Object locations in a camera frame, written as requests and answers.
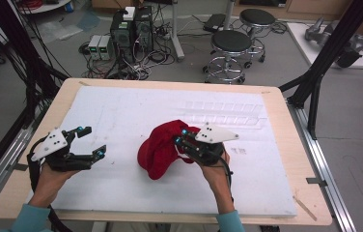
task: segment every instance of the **human hand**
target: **human hand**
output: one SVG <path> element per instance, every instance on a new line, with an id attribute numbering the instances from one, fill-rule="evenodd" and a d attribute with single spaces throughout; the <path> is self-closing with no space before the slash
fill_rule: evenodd
<path id="1" fill-rule="evenodd" d="M 47 208 L 56 198 L 65 181 L 79 171 L 59 172 L 52 170 L 45 162 L 42 166 L 37 188 L 29 201 L 29 205 Z"/>
<path id="2" fill-rule="evenodd" d="M 230 156 L 226 151 L 221 155 L 221 158 L 229 164 Z M 214 193 L 218 213 L 227 214 L 234 211 L 235 207 L 230 192 L 230 186 L 222 161 L 219 160 L 216 164 L 211 166 L 204 166 L 199 163 L 199 166 L 203 171 L 203 176 L 209 182 L 209 187 Z"/>

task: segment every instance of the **stool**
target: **stool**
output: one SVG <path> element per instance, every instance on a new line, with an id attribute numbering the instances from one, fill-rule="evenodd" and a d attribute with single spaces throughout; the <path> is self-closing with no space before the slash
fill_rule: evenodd
<path id="1" fill-rule="evenodd" d="M 238 31 L 218 31 L 211 37 L 211 46 L 214 52 L 219 52 L 223 56 L 213 58 L 208 65 L 203 67 L 203 72 L 208 73 L 206 83 L 209 83 L 210 77 L 228 81 L 230 84 L 233 80 L 243 83 L 245 73 L 242 71 L 242 65 L 234 57 L 246 54 L 251 47 L 249 38 Z"/>
<path id="2" fill-rule="evenodd" d="M 275 17 L 263 10 L 247 9 L 239 14 L 239 20 L 242 24 L 250 27 L 250 31 L 247 32 L 247 35 L 251 40 L 251 48 L 248 52 L 251 56 L 250 60 L 244 64 L 245 68 L 250 68 L 252 64 L 251 59 L 254 54 L 262 52 L 263 55 L 260 57 L 259 61 L 263 62 L 265 59 L 265 45 L 259 39 L 255 38 L 255 34 L 258 30 L 269 28 L 275 22 Z"/>

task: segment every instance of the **wheeled base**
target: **wheeled base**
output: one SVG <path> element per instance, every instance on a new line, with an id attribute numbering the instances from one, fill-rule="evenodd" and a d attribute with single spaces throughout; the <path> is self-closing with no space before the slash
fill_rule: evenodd
<path id="1" fill-rule="evenodd" d="M 237 81 L 242 84 L 245 81 L 245 73 L 242 71 L 242 65 L 231 57 L 215 57 L 207 66 L 203 67 L 203 73 L 208 73 L 205 82 L 210 83 L 210 78 L 217 78 L 232 84 Z"/>
<path id="2" fill-rule="evenodd" d="M 256 54 L 260 54 L 262 53 L 262 55 L 260 56 L 260 58 L 258 59 L 259 62 L 263 63 L 265 60 L 265 45 L 259 40 L 259 39 L 254 39 L 251 42 L 251 48 L 249 49 L 249 51 L 247 52 L 247 54 L 250 54 L 250 58 L 247 62 L 244 63 L 244 67 L 246 69 L 250 68 L 251 65 L 253 64 L 252 60 L 254 55 Z"/>

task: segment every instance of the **electronic equipment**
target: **electronic equipment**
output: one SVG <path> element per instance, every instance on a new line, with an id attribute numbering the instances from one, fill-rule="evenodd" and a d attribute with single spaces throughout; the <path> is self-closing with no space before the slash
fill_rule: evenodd
<path id="1" fill-rule="evenodd" d="M 136 27 L 139 51 L 150 52 L 154 50 L 154 23 L 152 16 L 152 6 L 142 7 L 136 10 L 134 18 Z"/>
<path id="2" fill-rule="evenodd" d="M 133 21 L 125 21 L 124 13 L 117 11 L 113 15 L 110 26 L 110 35 L 115 48 L 115 53 L 122 62 L 134 63 L 133 47 L 135 46 L 135 28 Z"/>
<path id="3" fill-rule="evenodd" d="M 92 39 L 88 44 L 89 52 L 91 52 L 93 60 L 100 60 L 98 45 L 101 38 L 102 36 L 92 36 Z"/>
<path id="4" fill-rule="evenodd" d="M 98 51 L 101 60 L 110 60 L 113 57 L 113 44 L 110 36 L 102 36 L 99 41 Z"/>
<path id="5" fill-rule="evenodd" d="M 203 26 L 203 30 L 217 32 L 218 28 L 223 27 L 225 18 L 226 16 L 224 14 L 213 14 Z"/>

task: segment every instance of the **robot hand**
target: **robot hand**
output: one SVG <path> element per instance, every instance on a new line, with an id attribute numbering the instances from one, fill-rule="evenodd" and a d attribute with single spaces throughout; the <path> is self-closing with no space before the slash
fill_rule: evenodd
<path id="1" fill-rule="evenodd" d="M 78 138 L 92 132 L 91 127 L 78 127 L 77 129 L 65 131 L 55 129 L 47 137 L 40 139 L 31 149 L 31 161 L 45 159 L 52 170 L 73 171 L 91 169 L 91 166 L 104 158 L 106 145 L 95 149 L 91 155 L 78 155 L 70 152 L 70 144 L 77 135 Z M 34 154 L 35 147 L 42 143 L 40 149 Z"/>
<path id="2" fill-rule="evenodd" d="M 175 144 L 198 163 L 210 166 L 216 164 L 224 153 L 223 141 L 238 139 L 238 134 L 206 123 L 198 133 L 182 130 Z"/>

